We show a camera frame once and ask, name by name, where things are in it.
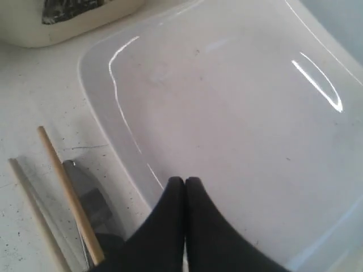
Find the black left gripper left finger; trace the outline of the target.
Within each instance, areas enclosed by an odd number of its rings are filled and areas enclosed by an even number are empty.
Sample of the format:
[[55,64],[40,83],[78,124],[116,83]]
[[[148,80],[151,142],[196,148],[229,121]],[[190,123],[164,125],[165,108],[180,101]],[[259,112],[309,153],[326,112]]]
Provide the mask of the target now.
[[184,181],[171,177],[139,229],[93,271],[182,271]]

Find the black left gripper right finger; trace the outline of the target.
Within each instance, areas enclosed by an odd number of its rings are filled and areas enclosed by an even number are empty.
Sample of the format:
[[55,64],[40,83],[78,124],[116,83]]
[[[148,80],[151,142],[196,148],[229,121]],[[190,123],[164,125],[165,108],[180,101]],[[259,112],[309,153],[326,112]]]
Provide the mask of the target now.
[[189,271],[287,271],[232,227],[198,177],[185,181],[184,220]]

